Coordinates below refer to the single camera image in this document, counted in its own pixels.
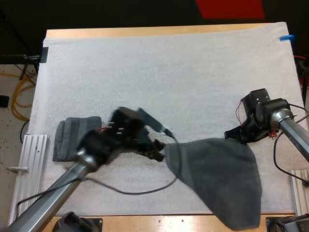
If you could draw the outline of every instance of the black cable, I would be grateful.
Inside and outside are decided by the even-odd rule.
[[[144,195],[144,194],[149,194],[149,193],[153,193],[153,192],[158,192],[158,191],[161,191],[161,190],[164,190],[164,189],[168,188],[169,186],[171,186],[172,184],[174,184],[175,181],[179,178],[179,176],[180,176],[180,174],[181,174],[181,171],[182,171],[182,167],[183,167],[180,144],[179,144],[178,140],[175,138],[175,136],[174,136],[172,133],[170,133],[168,136],[171,137],[172,139],[174,139],[174,141],[175,141],[175,143],[176,143],[176,145],[177,145],[177,148],[178,148],[178,158],[179,158],[179,167],[178,167],[178,171],[177,171],[177,173],[176,173],[176,175],[175,175],[175,178],[174,178],[171,182],[169,182],[167,185],[165,185],[165,186],[163,186],[163,187],[160,187],[160,188],[157,188],[157,189],[154,189],[154,190],[151,190],[151,191],[145,191],[145,192],[125,192],[125,191],[119,190],[119,189],[117,189],[117,188],[114,188],[114,187],[112,187],[112,186],[110,186],[110,185],[107,185],[107,184],[105,184],[105,183],[103,183],[103,182],[100,182],[100,181],[98,181],[98,180],[96,180],[96,179],[94,179],[94,178],[91,178],[91,177],[85,177],[85,178],[83,178],[83,179],[81,179],[81,178],[75,178],[75,179],[72,179],[71,181],[66,182],[65,184],[63,184],[63,185],[61,185],[61,186],[59,186],[59,187],[55,187],[55,188],[48,189],[48,190],[46,190],[46,191],[37,193],[37,194],[35,194],[35,195],[33,195],[33,196],[30,196],[30,197],[28,197],[28,198],[25,198],[25,199],[19,201],[19,202],[16,204],[16,219],[18,218],[18,207],[20,206],[21,203],[26,202],[26,201],[29,201],[29,200],[31,200],[32,198],[35,198],[35,197],[43,196],[43,195],[45,195],[45,194],[47,194],[47,193],[49,193],[49,192],[55,191],[55,190],[57,190],[57,189],[60,189],[60,188],[66,186],[66,185],[68,185],[68,184],[70,184],[70,183],[73,183],[73,182],[77,181],[77,180],[80,180],[80,181],[83,181],[83,182],[86,181],[86,180],[90,180],[90,181],[95,182],[95,183],[97,183],[97,184],[99,184],[99,185],[101,185],[101,186],[104,186],[104,187],[108,188],[108,189],[111,189],[111,190],[113,190],[113,191],[116,191],[116,192],[119,192],[119,193],[122,193],[122,194],[125,194],[125,195]]]
[[[92,182],[95,182],[96,184],[99,184],[101,186],[104,186],[108,189],[111,189],[115,192],[119,192],[119,193],[122,193],[122,194],[125,194],[125,195],[144,195],[144,194],[149,194],[149,193],[153,193],[153,192],[158,192],[158,191],[161,191],[161,190],[164,190],[166,188],[168,188],[169,186],[171,186],[172,184],[175,183],[175,181],[179,178],[180,174],[181,174],[181,171],[182,171],[182,156],[181,156],[181,148],[180,148],[180,144],[179,142],[177,141],[177,139],[172,135],[171,136],[172,139],[175,140],[176,142],[176,145],[177,145],[177,148],[178,148],[178,158],[179,158],[179,167],[178,167],[178,171],[175,175],[175,178],[169,182],[167,185],[163,186],[163,187],[160,187],[160,188],[157,188],[157,189],[154,189],[154,190],[150,190],[150,191],[144,191],[144,192],[125,192],[125,191],[122,191],[122,190],[119,190],[113,186],[110,186],[110,185],[107,185],[101,181],[98,181],[94,178],[91,178],[91,177],[85,177],[84,180],[90,180]]]
[[[60,189],[60,188],[62,188],[62,187],[65,187],[66,185],[71,184],[71,183],[73,183],[73,182],[75,182],[75,181],[78,181],[78,180],[83,181],[83,179],[81,179],[81,178],[75,178],[75,179],[72,179],[72,180],[70,180],[70,181],[64,183],[63,185],[58,186],[58,187],[51,188],[51,189],[48,189],[48,190],[46,190],[46,191],[39,192],[39,193],[37,193],[37,194],[35,194],[35,195],[32,195],[32,196],[30,196],[30,197],[28,197],[28,198],[22,199],[21,201],[19,201],[19,202],[16,204],[16,219],[19,217],[19,215],[18,215],[18,208],[19,208],[19,206],[20,206],[21,203],[26,202],[26,201],[29,201],[29,200],[31,200],[32,198],[35,198],[35,197],[44,196],[44,195],[47,194],[47,193],[56,191],[56,190],[58,190],[58,189]]]
[[[301,107],[301,106],[299,106],[299,105],[294,105],[294,104],[289,104],[289,105],[290,105],[290,106],[293,106],[293,107],[296,107],[296,108],[299,108],[299,109],[302,109],[302,110],[304,110],[306,113],[309,114],[309,110],[305,109],[304,107]],[[301,119],[299,119],[298,121],[296,121],[296,123],[301,122],[302,120],[304,120],[304,119],[307,118],[307,117],[309,117],[309,115],[306,115],[306,116],[302,117]]]
[[[21,129],[20,129],[19,138],[20,138],[20,142],[21,142],[22,144],[24,143],[23,138],[22,138],[22,133],[23,133],[23,129],[24,129],[24,127],[26,126],[27,123],[29,123],[29,120],[26,121],[26,122],[23,124],[23,126],[21,127]]]
[[[306,111],[307,113],[309,113],[309,111],[306,110],[304,107],[301,107],[301,106],[298,106],[298,105],[294,105],[294,104],[289,104],[289,105],[290,105],[290,106],[293,106],[293,107],[300,108],[300,109]],[[307,117],[309,117],[309,114],[306,115],[306,116],[304,116],[304,117],[302,117],[302,118],[299,119],[298,121],[296,121],[296,123],[299,123],[299,122],[303,121],[303,120],[306,119]],[[307,180],[305,180],[305,179],[303,179],[303,178],[301,178],[301,177],[299,177],[299,176],[297,176],[297,175],[294,175],[294,174],[292,174],[292,173],[289,173],[289,172],[283,170],[281,167],[278,166],[277,161],[276,161],[276,146],[277,146],[277,142],[278,142],[279,138],[280,138],[282,135],[283,135],[283,132],[281,132],[281,133],[276,137],[275,143],[274,143],[274,155],[273,155],[273,159],[274,159],[274,164],[275,164],[276,168],[278,168],[281,172],[283,172],[283,173],[285,173],[285,174],[287,174],[287,175],[290,175],[290,176],[292,176],[292,177],[295,177],[296,179],[301,180],[301,181],[303,182],[304,185],[305,185],[305,184],[309,184],[309,181],[307,181]]]
[[[21,71],[23,71],[22,68],[20,68],[17,64],[14,64],[17,68],[19,68]],[[30,75],[34,75],[32,72],[29,72],[28,70],[25,70],[26,73],[30,74]]]

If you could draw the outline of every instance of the table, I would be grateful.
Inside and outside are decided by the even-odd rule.
[[[46,37],[50,39],[102,38],[102,37],[136,37],[155,35],[175,35],[202,32],[232,31],[253,29],[267,24],[230,24],[230,25],[199,25],[177,27],[150,28],[105,28],[105,29],[54,29],[48,30]],[[286,214],[261,215],[260,227],[248,232],[265,232],[267,217],[285,217]],[[103,219],[103,231],[195,231],[195,232],[229,232],[214,215],[177,215],[177,216],[98,216]],[[51,232],[59,217],[54,217],[43,232]]]

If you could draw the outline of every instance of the red wire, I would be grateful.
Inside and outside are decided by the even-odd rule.
[[[302,60],[306,60],[307,58],[306,57],[303,57],[303,56],[294,56],[295,59],[302,59]]]
[[[277,137],[277,132],[275,129],[272,129],[270,135],[268,136],[270,139],[274,140]]]
[[[106,127],[101,127],[100,129],[98,129],[98,131],[104,131],[106,129]]]

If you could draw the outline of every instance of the folded gray cloth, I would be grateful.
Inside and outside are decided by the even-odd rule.
[[[205,139],[180,146],[180,180],[230,229],[258,227],[262,187],[251,149],[234,139]],[[176,174],[177,145],[166,145],[165,156],[168,167]]]
[[[65,121],[60,121],[55,135],[53,161],[76,160],[76,147],[81,138],[90,130],[99,129],[101,125],[101,118],[98,116],[68,117]]]

